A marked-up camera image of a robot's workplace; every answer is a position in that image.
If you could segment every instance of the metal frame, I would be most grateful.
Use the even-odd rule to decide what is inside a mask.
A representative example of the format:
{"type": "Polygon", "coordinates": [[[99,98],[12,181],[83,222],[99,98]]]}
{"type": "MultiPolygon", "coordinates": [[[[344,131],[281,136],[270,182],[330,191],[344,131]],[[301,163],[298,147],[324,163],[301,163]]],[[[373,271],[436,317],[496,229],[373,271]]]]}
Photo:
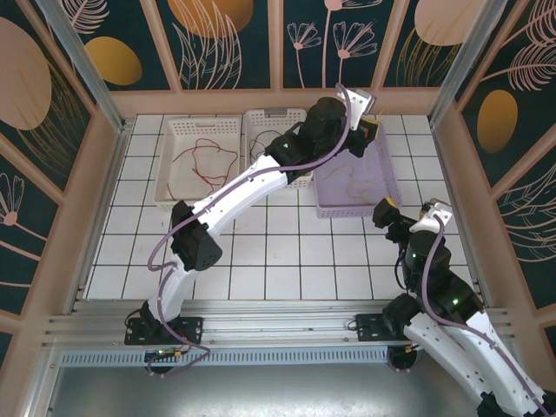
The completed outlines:
{"type": "Polygon", "coordinates": [[[469,36],[461,46],[458,55],[453,60],[446,78],[440,86],[439,94],[431,108],[431,127],[434,127],[446,114],[458,89],[472,69],[480,52],[483,50],[491,31],[500,18],[507,0],[489,0],[485,2],[479,17],[469,31],[469,36]]]}
{"type": "Polygon", "coordinates": [[[100,108],[104,111],[110,124],[117,132],[123,130],[123,117],[106,84],[98,74],[96,66],[91,61],[89,54],[85,51],[83,42],[73,30],[70,20],[63,9],[61,2],[51,0],[36,0],[36,5],[44,15],[44,18],[56,33],[65,51],[76,66],[79,74],[89,87],[90,93],[95,97],[100,108]]]}

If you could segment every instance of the leaf illustration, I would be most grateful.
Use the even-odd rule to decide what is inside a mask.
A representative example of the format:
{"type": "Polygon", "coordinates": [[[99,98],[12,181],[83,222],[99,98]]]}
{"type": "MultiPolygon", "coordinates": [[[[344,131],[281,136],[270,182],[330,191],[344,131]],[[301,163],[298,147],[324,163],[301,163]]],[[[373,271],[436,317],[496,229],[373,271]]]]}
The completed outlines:
{"type": "Polygon", "coordinates": [[[180,78],[187,89],[234,89],[242,73],[242,48],[232,20],[212,3],[212,13],[200,0],[175,1],[190,30],[174,29],[182,45],[180,78]]]}
{"type": "Polygon", "coordinates": [[[60,0],[77,33],[92,35],[109,14],[106,0],[60,0]]]}
{"type": "Polygon", "coordinates": [[[556,0],[537,0],[526,26],[531,42],[537,45],[553,43],[556,39],[556,0]]]}
{"type": "Polygon", "coordinates": [[[541,86],[556,76],[556,43],[541,46],[531,43],[517,53],[510,68],[484,76],[480,81],[506,73],[513,89],[541,91],[541,86]]]}

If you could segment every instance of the red wire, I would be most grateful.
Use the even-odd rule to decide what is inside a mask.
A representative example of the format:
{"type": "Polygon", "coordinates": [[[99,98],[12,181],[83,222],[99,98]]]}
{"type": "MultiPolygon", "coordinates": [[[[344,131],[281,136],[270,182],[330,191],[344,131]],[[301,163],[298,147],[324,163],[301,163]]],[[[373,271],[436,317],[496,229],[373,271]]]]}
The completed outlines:
{"type": "MultiPolygon", "coordinates": [[[[178,155],[176,158],[174,158],[174,161],[172,161],[172,163],[176,162],[180,157],[182,157],[185,153],[191,151],[191,155],[193,156],[193,161],[195,162],[194,167],[191,169],[199,178],[201,178],[204,182],[206,182],[209,186],[210,186],[210,191],[208,192],[207,195],[211,195],[212,193],[215,192],[216,188],[215,187],[222,187],[229,178],[229,173],[232,169],[232,166],[234,165],[235,161],[237,161],[238,155],[237,152],[234,152],[233,150],[227,150],[224,149],[223,147],[221,147],[218,143],[216,143],[215,141],[211,140],[211,139],[207,139],[204,137],[201,137],[199,139],[197,139],[195,141],[195,146],[193,148],[189,148],[189,149],[185,149],[184,151],[182,151],[180,153],[180,155],[178,155]],[[207,141],[210,142],[212,144],[210,145],[199,145],[200,141],[207,141]],[[202,149],[202,148],[212,148],[212,149],[217,149],[216,153],[223,151],[226,152],[228,154],[234,154],[235,158],[234,160],[229,164],[228,166],[228,171],[226,172],[226,175],[219,175],[219,176],[207,176],[207,175],[203,175],[199,172],[199,169],[197,168],[197,158],[195,156],[195,152],[198,149],[202,149]]],[[[172,195],[172,192],[170,191],[170,187],[167,184],[166,185],[168,192],[170,194],[170,197],[172,197],[172,200],[175,200],[174,196],[172,195]]]]}

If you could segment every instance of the cable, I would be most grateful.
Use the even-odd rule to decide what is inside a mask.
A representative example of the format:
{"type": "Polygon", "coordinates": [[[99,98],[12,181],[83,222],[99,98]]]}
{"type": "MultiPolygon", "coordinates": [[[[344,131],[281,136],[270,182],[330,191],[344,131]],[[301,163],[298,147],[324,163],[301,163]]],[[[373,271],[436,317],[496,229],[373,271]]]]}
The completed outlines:
{"type": "MultiPolygon", "coordinates": [[[[191,156],[193,157],[193,161],[194,161],[194,165],[193,168],[191,169],[199,178],[201,178],[201,180],[203,180],[205,183],[208,184],[208,186],[210,187],[210,191],[208,192],[207,196],[213,194],[216,190],[215,187],[223,187],[226,182],[228,182],[228,178],[229,178],[229,173],[232,169],[232,167],[234,166],[235,161],[237,161],[237,158],[239,157],[237,155],[237,152],[234,152],[233,150],[227,150],[225,148],[223,148],[222,146],[220,146],[219,143],[216,143],[215,141],[213,141],[212,139],[207,139],[204,137],[200,137],[199,139],[197,139],[195,141],[195,146],[192,148],[188,148],[185,149],[184,151],[182,151],[176,158],[174,158],[174,160],[172,161],[172,163],[176,162],[178,159],[180,159],[184,154],[186,154],[187,152],[191,152],[191,156]],[[200,145],[199,143],[201,141],[207,141],[210,143],[210,145],[200,145]],[[198,149],[216,149],[216,153],[219,153],[220,151],[228,153],[228,154],[234,154],[235,158],[234,160],[229,164],[228,166],[228,170],[226,172],[226,175],[219,175],[219,176],[208,176],[208,175],[203,175],[201,174],[201,172],[199,172],[199,169],[197,168],[197,157],[195,156],[195,152],[198,149]]],[[[170,197],[172,198],[172,200],[175,201],[174,195],[172,194],[172,191],[170,190],[170,186],[169,184],[166,184],[166,188],[168,189],[168,192],[170,194],[170,197]]]]}
{"type": "Polygon", "coordinates": [[[427,311],[427,314],[430,315],[433,318],[433,320],[437,321],[439,324],[442,324],[444,326],[450,326],[450,327],[453,327],[453,328],[460,328],[462,330],[465,330],[465,331],[467,331],[471,334],[474,334],[474,335],[480,337],[483,341],[488,343],[490,348],[494,349],[500,355],[502,360],[512,370],[515,377],[518,379],[520,384],[523,386],[523,389],[525,389],[525,391],[529,395],[529,398],[531,400],[533,400],[533,402],[539,408],[541,413],[543,413],[543,415],[545,415],[546,417],[550,416],[550,414],[546,411],[546,409],[544,408],[542,403],[539,401],[539,399],[533,393],[533,390],[531,389],[531,387],[529,387],[529,384],[527,384],[527,381],[525,380],[525,378],[523,378],[523,376],[521,376],[521,373],[518,370],[518,368],[516,368],[514,366],[513,362],[510,360],[510,358],[506,355],[506,353],[504,353],[504,351],[500,348],[500,346],[498,346],[498,344],[495,341],[493,341],[489,337],[485,336],[484,334],[482,334],[479,330],[477,330],[475,328],[472,328],[472,327],[467,326],[465,324],[457,323],[455,321],[450,321],[450,320],[443,319],[442,317],[438,316],[433,311],[433,309],[431,308],[430,302],[428,301],[428,294],[427,294],[428,272],[431,268],[431,264],[433,263],[433,258],[434,258],[434,254],[436,253],[436,249],[438,249],[438,247],[440,245],[440,241],[442,240],[442,236],[444,235],[444,223],[438,217],[438,215],[434,215],[434,219],[440,224],[440,231],[437,234],[436,239],[434,240],[433,246],[431,247],[431,250],[428,253],[427,261],[425,262],[425,268],[423,269],[423,280],[422,280],[422,283],[421,283],[421,297],[423,299],[423,305],[425,306],[425,310],[427,311]]]}
{"type": "Polygon", "coordinates": [[[259,137],[260,137],[261,135],[265,134],[265,133],[276,133],[278,136],[281,136],[281,133],[280,133],[279,131],[277,131],[277,130],[264,130],[263,132],[261,132],[261,133],[259,133],[257,136],[255,136],[255,139],[249,141],[249,157],[250,157],[249,163],[253,163],[254,161],[256,161],[256,159],[257,159],[262,153],[264,153],[264,148],[265,148],[265,146],[264,146],[264,143],[262,143],[262,142],[259,141],[259,137]],[[263,150],[262,150],[261,152],[257,153],[255,156],[253,156],[253,151],[255,150],[255,145],[256,145],[257,143],[259,143],[259,144],[263,147],[263,150]]]}
{"type": "Polygon", "coordinates": [[[404,256],[404,254],[405,252],[403,250],[401,250],[400,253],[398,254],[398,259],[396,259],[396,263],[394,265],[394,276],[396,277],[396,282],[398,283],[398,287],[400,287],[406,293],[408,293],[409,291],[407,290],[407,287],[401,285],[400,277],[398,276],[398,267],[400,266],[401,258],[404,256]]]}
{"type": "Polygon", "coordinates": [[[348,139],[348,133],[349,133],[349,129],[350,129],[349,125],[351,123],[351,102],[349,101],[349,94],[347,93],[348,91],[340,83],[336,84],[336,88],[346,98],[346,122],[345,122],[345,125],[344,125],[344,130],[341,132],[340,140],[338,141],[338,143],[336,143],[336,146],[334,146],[334,148],[327,155],[323,156],[321,159],[318,159],[318,160],[313,161],[313,162],[303,163],[302,165],[288,166],[288,167],[271,167],[271,168],[261,169],[260,171],[254,172],[254,174],[251,175],[251,176],[246,176],[246,177],[242,178],[240,181],[236,182],[229,189],[224,189],[216,198],[214,198],[211,202],[209,202],[201,211],[199,211],[198,213],[188,217],[183,222],[180,222],[177,225],[175,225],[156,244],[155,248],[153,249],[153,252],[150,254],[149,261],[148,261],[148,266],[147,266],[149,271],[157,272],[157,271],[161,271],[161,270],[163,270],[167,267],[171,267],[171,270],[162,279],[160,287],[158,288],[158,294],[156,296],[156,299],[157,299],[156,300],[156,311],[158,313],[158,320],[164,326],[166,331],[168,333],[170,333],[172,336],[174,336],[178,341],[182,342],[184,345],[190,346],[192,348],[197,348],[197,349],[203,350],[205,352],[204,354],[202,354],[201,356],[199,356],[195,360],[191,361],[190,363],[188,363],[187,365],[182,367],[182,369],[176,370],[175,372],[173,372],[171,374],[178,374],[180,372],[183,372],[184,370],[192,367],[198,361],[202,361],[205,357],[207,357],[210,354],[210,349],[207,348],[207,347],[204,347],[202,345],[198,345],[196,343],[193,343],[192,341],[188,341],[185,338],[182,338],[179,334],[177,334],[169,326],[169,324],[164,319],[164,315],[162,313],[162,303],[161,303],[162,293],[164,292],[164,288],[166,287],[166,283],[168,282],[170,276],[172,276],[172,274],[174,273],[174,270],[177,269],[177,265],[176,265],[175,262],[171,261],[171,262],[163,263],[162,265],[155,266],[155,265],[153,265],[153,262],[155,260],[156,255],[158,254],[158,252],[160,251],[162,246],[164,246],[166,244],[166,242],[169,240],[170,237],[172,237],[172,235],[175,232],[177,232],[181,228],[187,226],[191,222],[197,220],[202,215],[207,214],[210,211],[210,209],[213,208],[222,198],[226,197],[227,195],[232,193],[234,190],[241,187],[241,185],[243,185],[244,183],[253,181],[253,179],[256,178],[257,176],[268,174],[270,172],[275,172],[275,171],[288,172],[288,171],[297,171],[297,170],[304,170],[304,169],[314,169],[316,167],[321,166],[323,163],[327,162],[329,159],[334,157],[340,151],[340,149],[344,145],[346,139],[348,139]]]}

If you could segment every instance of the metal bracket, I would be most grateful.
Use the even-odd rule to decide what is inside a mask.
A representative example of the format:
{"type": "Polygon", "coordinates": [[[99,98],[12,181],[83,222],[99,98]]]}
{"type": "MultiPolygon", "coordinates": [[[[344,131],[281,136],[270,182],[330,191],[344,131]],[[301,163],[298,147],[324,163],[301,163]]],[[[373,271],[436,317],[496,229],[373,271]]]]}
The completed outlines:
{"type": "Polygon", "coordinates": [[[382,321],[382,314],[358,314],[355,325],[359,341],[409,341],[405,336],[393,336],[382,321]]]}
{"type": "MultiPolygon", "coordinates": [[[[170,327],[178,334],[197,345],[201,344],[202,317],[177,317],[169,322],[170,327]]],[[[153,334],[142,318],[128,320],[124,344],[128,346],[176,346],[181,345],[174,336],[162,329],[153,334]]]]}
{"type": "MultiPolygon", "coordinates": [[[[362,89],[357,89],[355,92],[349,89],[347,92],[348,99],[351,102],[351,120],[349,121],[349,127],[351,130],[357,130],[361,117],[370,111],[376,99],[372,94],[362,89]]],[[[338,97],[344,102],[347,101],[343,93],[338,93],[338,97]]]]}

